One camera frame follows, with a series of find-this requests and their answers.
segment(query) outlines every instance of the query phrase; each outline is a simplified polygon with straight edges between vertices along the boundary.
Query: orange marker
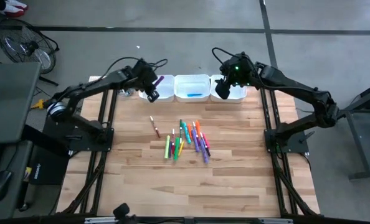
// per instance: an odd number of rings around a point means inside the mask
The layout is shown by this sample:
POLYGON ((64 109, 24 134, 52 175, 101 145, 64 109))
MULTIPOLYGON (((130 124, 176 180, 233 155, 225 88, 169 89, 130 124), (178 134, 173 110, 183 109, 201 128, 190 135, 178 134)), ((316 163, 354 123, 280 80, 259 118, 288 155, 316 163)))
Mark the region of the orange marker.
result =
POLYGON ((198 120, 196 120, 196 131, 198 134, 200 134, 200 124, 198 120))
POLYGON ((192 137, 192 126, 191 126, 191 124, 187 124, 187 131, 189 132, 189 137, 191 137, 191 139, 193 138, 192 137))

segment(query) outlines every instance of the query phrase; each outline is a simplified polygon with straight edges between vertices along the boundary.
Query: black desk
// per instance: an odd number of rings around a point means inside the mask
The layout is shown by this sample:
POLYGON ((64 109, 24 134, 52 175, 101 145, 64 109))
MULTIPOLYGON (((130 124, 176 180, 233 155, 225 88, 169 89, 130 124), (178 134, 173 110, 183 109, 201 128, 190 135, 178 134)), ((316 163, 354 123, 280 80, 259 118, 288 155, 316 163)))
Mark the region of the black desk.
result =
MULTIPOLYGON (((10 144, 3 149, 0 160, 0 171, 5 170, 11 157, 15 153, 15 144, 10 144)), ((15 209, 18 205, 20 191, 22 189, 23 176, 26 170, 27 163, 31 155, 32 143, 30 141, 22 141, 17 146, 15 158, 12 161, 9 171, 12 172, 12 179, 9 183, 9 189, 6 196, 0 201, 0 219, 12 218, 15 209)))
POLYGON ((23 177, 32 151, 32 143, 21 141, 36 82, 40 75, 39 63, 0 64, 0 171, 17 152, 9 170, 13 172, 7 195, 0 201, 0 219, 11 218, 18 206, 23 189, 23 177))

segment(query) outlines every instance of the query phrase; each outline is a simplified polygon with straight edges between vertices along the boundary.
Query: wooden table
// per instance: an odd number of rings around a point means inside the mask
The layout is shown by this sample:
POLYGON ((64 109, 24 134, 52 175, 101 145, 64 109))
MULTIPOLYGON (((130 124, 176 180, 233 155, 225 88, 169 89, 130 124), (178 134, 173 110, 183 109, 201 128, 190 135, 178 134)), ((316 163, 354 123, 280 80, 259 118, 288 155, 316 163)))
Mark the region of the wooden table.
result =
MULTIPOLYGON (((297 119, 293 97, 278 91, 276 94, 281 120, 297 119)), ((96 120, 101 98, 99 94, 84 100, 82 116, 96 120)), ((145 103, 134 94, 119 97, 116 106, 115 138, 107 157, 98 215, 112 215, 113 209, 126 202, 131 213, 138 216, 279 216, 257 90, 249 88, 241 104, 145 103), (149 116, 153 116, 161 139, 156 136, 149 116), (211 145, 208 164, 203 163, 193 144, 186 143, 177 162, 163 158, 166 136, 173 128, 178 133, 180 119, 199 120, 211 145)), ((70 160, 57 211, 65 209, 83 187, 89 157, 89 152, 81 152, 70 160)), ((298 154, 289 154, 288 160, 295 188, 319 212, 308 163, 298 154)), ((287 191, 283 192, 290 211, 287 191)))

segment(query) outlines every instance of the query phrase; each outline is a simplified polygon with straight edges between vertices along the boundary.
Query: sneaker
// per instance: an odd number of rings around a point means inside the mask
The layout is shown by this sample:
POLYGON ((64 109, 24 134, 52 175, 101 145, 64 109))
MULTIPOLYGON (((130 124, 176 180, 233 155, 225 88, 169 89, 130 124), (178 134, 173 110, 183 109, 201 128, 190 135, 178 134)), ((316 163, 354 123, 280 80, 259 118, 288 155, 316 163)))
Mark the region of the sneaker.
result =
POLYGON ((6 4, 5 9, 1 10, 0 13, 2 15, 6 15, 7 17, 19 17, 24 15, 24 11, 22 9, 16 8, 8 4, 6 4))
POLYGON ((6 2, 6 4, 11 5, 11 6, 15 6, 18 9, 22 9, 22 10, 25 10, 25 11, 29 9, 29 6, 27 6, 26 4, 21 3, 19 1, 16 1, 16 0, 5 0, 5 2, 6 2))

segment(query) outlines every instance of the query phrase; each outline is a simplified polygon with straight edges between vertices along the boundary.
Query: gray floor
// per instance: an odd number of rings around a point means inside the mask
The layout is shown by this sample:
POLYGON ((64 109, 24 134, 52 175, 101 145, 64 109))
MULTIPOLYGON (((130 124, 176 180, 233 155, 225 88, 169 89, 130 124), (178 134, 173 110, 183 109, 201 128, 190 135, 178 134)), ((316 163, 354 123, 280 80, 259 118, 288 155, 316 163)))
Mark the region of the gray floor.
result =
MULTIPOLYGON (((38 0, 26 1, 30 10, 22 18, 37 25, 103 27, 182 27, 262 29, 258 0, 38 0)), ((367 0, 265 0, 271 28, 318 30, 370 30, 367 0)), ((144 57, 154 62, 168 58, 160 74, 218 73, 211 55, 218 46, 229 52, 246 51, 252 60, 269 63, 264 34, 211 34, 164 32, 44 32, 61 51, 48 77, 67 85, 99 75, 116 58, 144 57)), ((370 87, 370 35, 273 35, 278 66, 286 76, 329 90, 340 108, 370 87)), ((0 50, 0 60, 8 62, 0 50)), ((132 65, 134 62, 123 62, 132 65)), ((48 93, 56 91, 40 83, 48 93)), ((312 108, 296 100, 297 107, 312 108)), ((306 113, 299 111, 299 116, 306 113)), ((42 128, 45 113, 32 111, 28 123, 42 128)), ((350 182, 348 175, 362 171, 345 120, 330 129, 315 129, 309 138, 311 166, 318 203, 328 217, 370 221, 370 179, 350 182)), ((26 213, 48 213, 57 187, 39 189, 26 213)))

